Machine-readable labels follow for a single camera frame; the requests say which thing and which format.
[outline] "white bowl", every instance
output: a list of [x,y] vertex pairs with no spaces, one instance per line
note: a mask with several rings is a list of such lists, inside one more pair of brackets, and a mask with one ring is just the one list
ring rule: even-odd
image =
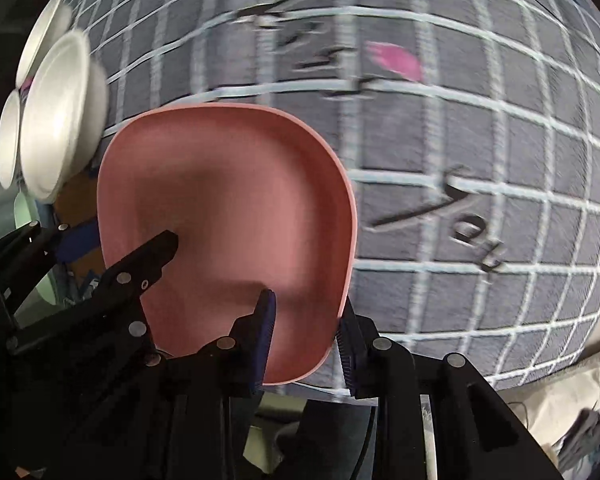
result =
[[93,157],[104,129],[107,84],[81,30],[51,48],[33,80],[20,131],[22,175],[29,192],[52,203],[62,185]]
[[71,7],[62,3],[62,0],[49,0],[24,45],[16,72],[16,88],[20,88],[27,78],[35,75],[46,53],[69,29],[69,25]]
[[0,185],[9,189],[20,171],[18,139],[20,137],[20,93],[12,91],[0,115]]

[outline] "plaid fabric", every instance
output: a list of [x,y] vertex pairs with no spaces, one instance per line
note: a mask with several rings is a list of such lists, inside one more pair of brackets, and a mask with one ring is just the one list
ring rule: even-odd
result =
[[[588,0],[289,0],[256,17],[238,10],[281,0],[66,1],[108,76],[96,164],[125,120],[166,103],[285,110],[354,184],[357,313],[415,352],[463,352],[496,388],[576,360],[600,313],[600,15]],[[379,64],[377,44],[415,56],[422,81]],[[449,182],[477,194],[469,207],[365,229],[440,202],[459,164],[470,173]],[[482,242],[452,239],[460,214],[488,224]],[[487,279],[489,240],[506,252]],[[337,352],[303,382],[347,393]]]

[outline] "screw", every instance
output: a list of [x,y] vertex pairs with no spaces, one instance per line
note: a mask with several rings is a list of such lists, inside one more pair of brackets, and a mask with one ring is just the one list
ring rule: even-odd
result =
[[146,366],[155,366],[160,364],[160,361],[162,361],[160,354],[147,354],[147,356],[144,358],[144,364]]
[[466,363],[466,359],[460,354],[449,354],[446,357],[446,362],[448,362],[454,368],[462,368]]
[[373,342],[374,348],[376,350],[388,350],[391,348],[392,342],[390,339],[385,337],[376,337]]
[[133,337],[142,337],[146,334],[146,325],[142,321],[132,321],[129,323],[129,333]]
[[18,347],[18,338],[11,336],[7,339],[7,350],[13,352]]
[[120,272],[120,274],[116,276],[116,281],[120,285],[124,285],[125,283],[131,281],[131,274],[129,274],[128,272]]
[[221,337],[216,342],[216,346],[218,346],[221,350],[230,350],[235,346],[235,339],[233,337]]

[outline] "white plate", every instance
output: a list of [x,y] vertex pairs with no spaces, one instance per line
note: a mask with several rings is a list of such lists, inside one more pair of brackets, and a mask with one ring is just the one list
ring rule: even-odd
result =
[[89,40],[72,30],[56,42],[33,80],[20,131],[22,175],[38,200],[51,203],[95,153],[107,112],[102,68]]
[[33,77],[53,44],[71,25],[71,7],[62,0],[49,0],[38,16],[24,45],[18,71],[16,88],[20,88],[28,77]]
[[20,93],[9,94],[0,116],[0,185],[9,189],[18,168],[20,137]]

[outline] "checkered tablecloth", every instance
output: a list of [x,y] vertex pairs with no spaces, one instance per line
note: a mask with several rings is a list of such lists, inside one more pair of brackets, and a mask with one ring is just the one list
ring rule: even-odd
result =
[[[108,77],[96,163],[125,120],[166,103],[280,108],[324,136],[354,183],[357,313],[413,351],[463,352],[496,388],[575,361],[600,312],[600,15],[589,0],[290,0],[254,19],[237,11],[280,0],[66,1]],[[373,44],[413,54],[422,80],[378,65]],[[489,279],[481,247],[450,236],[458,214],[364,228],[439,202],[458,165],[470,173],[453,185],[478,195],[462,212],[506,248]],[[337,359],[305,382],[345,394]]]

